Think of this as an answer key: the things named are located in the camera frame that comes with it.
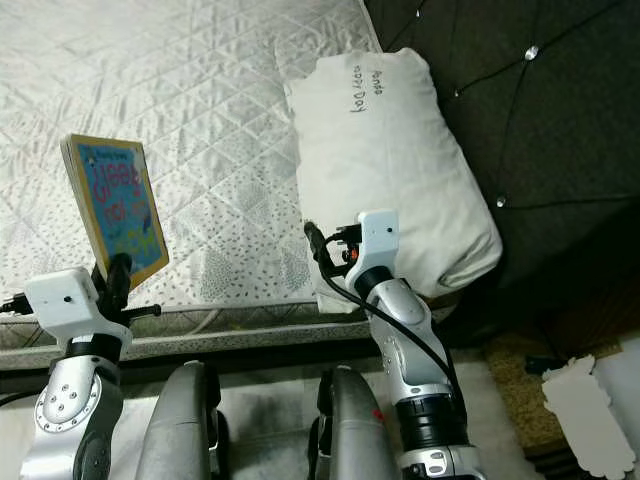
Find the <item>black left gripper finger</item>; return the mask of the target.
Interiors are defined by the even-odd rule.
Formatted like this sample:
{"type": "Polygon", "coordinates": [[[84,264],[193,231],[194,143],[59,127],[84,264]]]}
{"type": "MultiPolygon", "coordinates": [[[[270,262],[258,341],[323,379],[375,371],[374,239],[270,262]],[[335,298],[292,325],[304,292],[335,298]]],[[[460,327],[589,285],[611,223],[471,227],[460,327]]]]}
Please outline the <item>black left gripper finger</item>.
{"type": "Polygon", "coordinates": [[[132,257],[128,253],[114,253],[105,276],[105,310],[122,311],[128,305],[131,292],[132,257]]]}

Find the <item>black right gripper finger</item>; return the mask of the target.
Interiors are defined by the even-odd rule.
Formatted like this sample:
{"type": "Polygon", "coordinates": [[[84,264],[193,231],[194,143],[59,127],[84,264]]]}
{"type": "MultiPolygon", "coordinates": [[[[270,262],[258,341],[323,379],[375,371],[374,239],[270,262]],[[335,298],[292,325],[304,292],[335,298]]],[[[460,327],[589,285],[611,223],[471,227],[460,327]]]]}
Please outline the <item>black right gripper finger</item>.
{"type": "Polygon", "coordinates": [[[333,270],[333,262],[332,256],[330,256],[328,248],[326,248],[328,239],[326,239],[314,221],[306,221],[305,234],[311,251],[311,259],[316,262],[317,270],[320,273],[330,273],[333,270]]]}

